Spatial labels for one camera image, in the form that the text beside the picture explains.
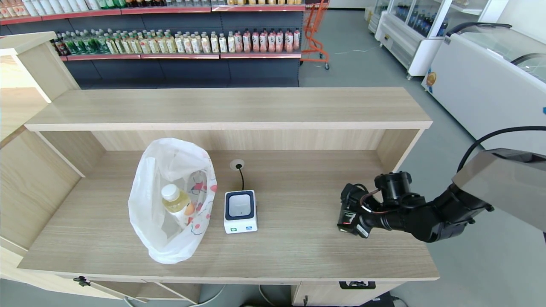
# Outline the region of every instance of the black cable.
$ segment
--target black cable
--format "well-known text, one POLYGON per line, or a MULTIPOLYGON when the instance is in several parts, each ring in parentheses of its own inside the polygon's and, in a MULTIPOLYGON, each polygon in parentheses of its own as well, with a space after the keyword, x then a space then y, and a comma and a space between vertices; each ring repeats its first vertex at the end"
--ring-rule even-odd
POLYGON ((465 155, 462 157, 461 162, 459 163, 459 167, 457 167, 457 172, 459 172, 462 167, 465 165, 466 160, 468 160, 468 157, 470 157, 470 154, 472 151, 478 147, 483 141, 492 138, 496 135, 507 133, 507 132, 516 132, 516 131, 546 131, 546 126, 521 126, 521 127, 512 127, 512 128, 505 128, 500 129, 497 131, 493 131, 489 134, 486 134, 485 136, 479 138, 477 141, 475 141, 466 151, 465 155))
POLYGON ((245 190, 245 178, 242 176, 242 171, 241 171, 241 168, 239 168, 239 173, 241 173, 241 181, 242 181, 242 189, 241 191, 244 191, 245 190))

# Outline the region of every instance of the gray floor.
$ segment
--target gray floor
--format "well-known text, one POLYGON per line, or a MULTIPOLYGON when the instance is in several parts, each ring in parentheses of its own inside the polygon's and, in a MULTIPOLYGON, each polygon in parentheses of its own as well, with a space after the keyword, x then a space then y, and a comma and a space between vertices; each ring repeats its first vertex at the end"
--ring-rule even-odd
MULTIPOLYGON (((456 167, 473 139, 420 86, 407 81, 404 68, 367 30, 363 11, 328 11, 317 37, 331 54, 330 70, 306 62, 300 85, 403 86, 434 120, 419 139, 402 170, 412 174, 412 190, 431 199, 450 183, 456 167)), ((392 292, 410 307, 417 306, 539 306, 546 301, 546 246, 542 233, 496 210, 485 212, 456 238, 429 244, 440 271, 434 282, 410 282, 392 292)), ((43 291, 12 281, 0 281, 0 304, 12 306, 124 306, 122 301, 87 298, 43 291)), ((205 286, 201 301, 212 297, 219 285, 205 286)), ((265 286, 276 305, 289 305, 289 289, 265 286)), ((243 302, 264 302, 256 286, 229 285, 210 307, 236 307, 243 302)), ((180 302, 149 302, 146 306, 184 307, 180 302)))

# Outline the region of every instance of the orange shopping cart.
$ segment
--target orange shopping cart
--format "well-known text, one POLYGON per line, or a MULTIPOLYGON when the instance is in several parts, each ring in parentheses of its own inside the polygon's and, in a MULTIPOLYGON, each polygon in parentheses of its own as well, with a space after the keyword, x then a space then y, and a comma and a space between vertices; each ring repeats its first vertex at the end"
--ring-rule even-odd
POLYGON ((322 62, 324 69, 330 69, 328 64, 330 55, 324 51, 324 45, 319 42, 314 35, 318 32, 324 14, 328 9, 330 0, 306 0, 306 10, 304 15, 304 48, 301 51, 302 62, 322 62), (311 54, 318 53, 319 58, 311 58, 311 54))

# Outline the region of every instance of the wooden shelf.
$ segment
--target wooden shelf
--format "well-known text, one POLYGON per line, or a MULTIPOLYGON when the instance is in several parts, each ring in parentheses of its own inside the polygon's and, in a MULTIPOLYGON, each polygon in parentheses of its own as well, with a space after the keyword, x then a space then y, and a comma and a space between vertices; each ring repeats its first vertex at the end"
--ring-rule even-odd
POLYGON ((219 5, 212 11, 304 11, 305 5, 219 5))
POLYGON ((227 53, 220 54, 220 58, 301 58, 301 52, 279 52, 279 53, 269 53, 269 52, 250 52, 250 53, 227 53))
POLYGON ((32 131, 338 130, 427 129, 431 123, 401 87, 164 88, 68 91, 26 127, 32 131))
POLYGON ((373 187, 374 177, 383 172, 375 151, 209 154, 218 190, 209 227, 190 259, 162 265, 149 257, 127 212, 142 152, 107 151, 67 196, 19 268, 77 272, 97 280, 115 275, 199 284, 237 278, 249 283, 438 278, 425 244, 408 233, 374 229, 363 240, 337 230, 345 184, 373 187), (241 184, 239 173, 229 168, 234 158, 245 160, 246 187, 256 191, 257 232, 224 231, 223 195, 241 184))

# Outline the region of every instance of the white plastic bag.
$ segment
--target white plastic bag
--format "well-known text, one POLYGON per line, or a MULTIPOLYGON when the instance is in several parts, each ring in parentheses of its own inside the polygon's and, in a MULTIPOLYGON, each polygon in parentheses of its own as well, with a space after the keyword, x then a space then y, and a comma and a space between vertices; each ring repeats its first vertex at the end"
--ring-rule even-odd
POLYGON ((172 264, 193 255, 209 225, 215 192, 216 176, 204 149, 174 138, 155 140, 146 148, 128 204, 130 222, 152 259, 172 264), (184 230, 162 203, 161 188, 170 183, 195 204, 196 216, 184 230))

